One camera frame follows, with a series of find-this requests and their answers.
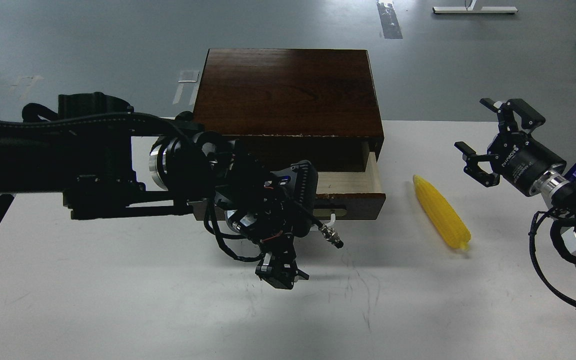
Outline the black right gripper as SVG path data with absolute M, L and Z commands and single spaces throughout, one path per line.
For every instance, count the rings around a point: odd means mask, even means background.
M 463 141 L 454 143 L 465 162 L 464 173 L 484 187 L 498 186 L 500 176 L 524 196 L 540 192 L 540 182 L 548 171 L 561 173 L 567 162 L 535 140 L 530 134 L 546 123 L 546 118 L 521 98 L 494 101 L 481 98 L 479 103 L 497 116 L 499 134 L 487 148 L 487 154 L 477 154 Z M 479 164 L 491 164 L 493 172 Z

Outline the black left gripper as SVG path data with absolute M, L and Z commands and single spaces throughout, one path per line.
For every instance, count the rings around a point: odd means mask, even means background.
M 254 273 L 275 289 L 292 290 L 298 280 L 309 280 L 310 275 L 297 266 L 294 235 L 282 234 L 263 243 L 265 255 L 256 265 Z

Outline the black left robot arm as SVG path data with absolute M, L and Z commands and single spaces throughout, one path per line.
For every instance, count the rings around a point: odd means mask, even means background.
M 58 110 L 30 103 L 22 121 L 0 120 L 0 198 L 60 193 L 73 220 L 188 215 L 204 202 L 205 229 L 231 259 L 291 290 L 294 239 L 316 226 L 318 172 L 310 161 L 269 171 L 237 140 L 205 130 L 184 111 L 168 119 L 136 112 L 102 92 L 58 96 Z

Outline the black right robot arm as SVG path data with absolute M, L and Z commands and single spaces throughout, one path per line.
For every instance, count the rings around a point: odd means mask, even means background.
M 524 196 L 542 195 L 547 210 L 535 212 L 528 233 L 532 265 L 546 287 L 576 309 L 576 300 L 553 287 L 537 259 L 536 236 L 546 218 L 553 220 L 550 239 L 563 260 L 576 265 L 576 164 L 569 170 L 566 161 L 533 137 L 546 123 L 542 114 L 521 98 L 494 101 L 482 98 L 480 104 L 497 117 L 498 134 L 478 154 L 465 142 L 455 142 L 465 162 L 464 173 L 487 188 L 505 179 Z

